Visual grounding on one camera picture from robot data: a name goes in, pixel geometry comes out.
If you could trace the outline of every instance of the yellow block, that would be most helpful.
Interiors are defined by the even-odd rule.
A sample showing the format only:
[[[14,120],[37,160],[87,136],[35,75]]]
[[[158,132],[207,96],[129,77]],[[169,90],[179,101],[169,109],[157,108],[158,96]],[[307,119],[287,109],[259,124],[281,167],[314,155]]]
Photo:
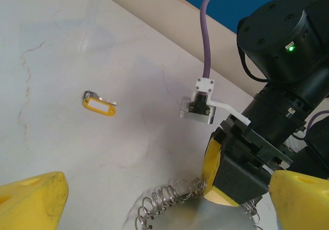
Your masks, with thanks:
[[[329,229],[329,181],[276,171],[269,193],[284,230]]]
[[[210,139],[202,167],[202,179],[206,181],[205,199],[216,204],[237,207],[239,204],[213,186],[221,159],[221,144]]]
[[[67,196],[62,172],[0,186],[0,230],[57,229]]]

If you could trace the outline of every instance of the yellow key tag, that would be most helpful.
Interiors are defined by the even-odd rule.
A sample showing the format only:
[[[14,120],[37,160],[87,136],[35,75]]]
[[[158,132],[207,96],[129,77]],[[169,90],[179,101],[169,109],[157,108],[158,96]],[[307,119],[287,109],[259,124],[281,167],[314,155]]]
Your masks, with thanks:
[[[91,91],[86,91],[83,94],[83,105],[94,112],[104,114],[106,116],[113,116],[116,113],[114,105],[116,102],[104,100],[101,97]]]

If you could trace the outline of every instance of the metal spring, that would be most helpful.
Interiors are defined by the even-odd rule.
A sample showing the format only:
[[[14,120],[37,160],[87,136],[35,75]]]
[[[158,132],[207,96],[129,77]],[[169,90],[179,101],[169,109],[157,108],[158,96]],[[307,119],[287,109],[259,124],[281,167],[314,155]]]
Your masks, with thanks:
[[[177,189],[179,186],[185,186],[188,189],[187,194],[179,195]],[[187,199],[195,196],[203,195],[205,190],[205,182],[200,179],[194,179],[190,183],[186,180],[180,180],[175,183],[174,186],[167,185],[161,186],[160,189],[152,192],[152,198],[144,197],[142,199],[142,206],[137,210],[137,217],[135,219],[135,229],[139,230],[138,222],[142,226],[143,230],[152,229],[152,225],[147,225],[147,220],[153,220],[155,216],[165,211],[167,207],[171,207],[179,202],[184,202]],[[149,203],[152,208],[152,212],[148,210],[145,202]]]

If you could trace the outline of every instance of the white label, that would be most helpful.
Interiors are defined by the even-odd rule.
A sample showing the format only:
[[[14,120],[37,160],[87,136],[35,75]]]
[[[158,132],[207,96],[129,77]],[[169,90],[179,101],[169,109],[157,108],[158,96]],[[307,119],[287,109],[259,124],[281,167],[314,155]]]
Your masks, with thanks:
[[[88,102],[88,106],[89,107],[92,107],[92,108],[96,108],[102,112],[108,112],[109,110],[109,106],[108,105],[105,105],[105,104],[102,104],[98,101],[95,101],[95,100],[92,100],[90,99],[89,102]]]

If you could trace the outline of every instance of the green led light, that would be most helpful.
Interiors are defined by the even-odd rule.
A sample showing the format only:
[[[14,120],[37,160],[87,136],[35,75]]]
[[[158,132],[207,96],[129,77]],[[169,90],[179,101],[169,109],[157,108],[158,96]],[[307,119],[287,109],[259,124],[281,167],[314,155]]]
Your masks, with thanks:
[[[291,46],[288,48],[288,51],[293,51],[293,50],[295,50],[295,46]]]

